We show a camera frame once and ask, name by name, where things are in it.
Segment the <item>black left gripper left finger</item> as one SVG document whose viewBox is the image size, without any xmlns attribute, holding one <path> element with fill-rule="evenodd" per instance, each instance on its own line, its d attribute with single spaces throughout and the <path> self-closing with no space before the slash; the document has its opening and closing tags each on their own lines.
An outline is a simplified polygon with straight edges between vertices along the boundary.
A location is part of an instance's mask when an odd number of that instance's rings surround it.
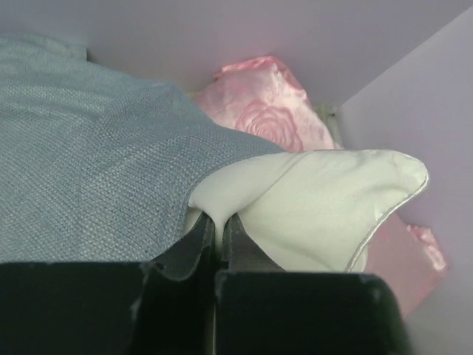
<svg viewBox="0 0 473 355">
<path fill-rule="evenodd" d="M 204 354 L 214 224 L 148 262 L 4 263 L 3 354 Z"/>
</svg>

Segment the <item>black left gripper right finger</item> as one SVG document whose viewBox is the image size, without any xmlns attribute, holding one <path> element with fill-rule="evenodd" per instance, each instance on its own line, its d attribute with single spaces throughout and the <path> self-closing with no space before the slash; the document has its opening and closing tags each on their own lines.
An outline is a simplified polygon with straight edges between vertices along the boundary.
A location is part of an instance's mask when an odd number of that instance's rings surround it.
<svg viewBox="0 0 473 355">
<path fill-rule="evenodd" d="M 215 277 L 216 354 L 410 354 L 389 286 L 372 274 L 289 272 L 226 223 Z"/>
</svg>

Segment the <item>blue-grey fabric pillowcase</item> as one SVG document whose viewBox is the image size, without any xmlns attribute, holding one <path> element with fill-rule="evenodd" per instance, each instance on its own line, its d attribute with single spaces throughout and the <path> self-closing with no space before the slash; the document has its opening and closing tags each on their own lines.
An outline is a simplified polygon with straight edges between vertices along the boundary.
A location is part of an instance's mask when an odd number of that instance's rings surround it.
<svg viewBox="0 0 473 355">
<path fill-rule="evenodd" d="M 1 261 L 142 261 L 183 234 L 212 172 L 279 152 L 216 125 L 175 85 L 82 47 L 1 37 Z"/>
</svg>

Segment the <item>white pillow insert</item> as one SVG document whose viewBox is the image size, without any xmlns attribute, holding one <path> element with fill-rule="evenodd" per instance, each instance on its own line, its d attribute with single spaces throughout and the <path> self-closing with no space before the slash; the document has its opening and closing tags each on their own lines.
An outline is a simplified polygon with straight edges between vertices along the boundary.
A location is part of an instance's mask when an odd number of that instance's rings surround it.
<svg viewBox="0 0 473 355">
<path fill-rule="evenodd" d="M 191 193 L 185 231 L 201 213 L 216 227 L 237 216 L 250 238 L 287 271 L 361 272 L 379 226 L 429 182 L 418 159 L 391 150 L 316 150 L 242 160 Z"/>
</svg>

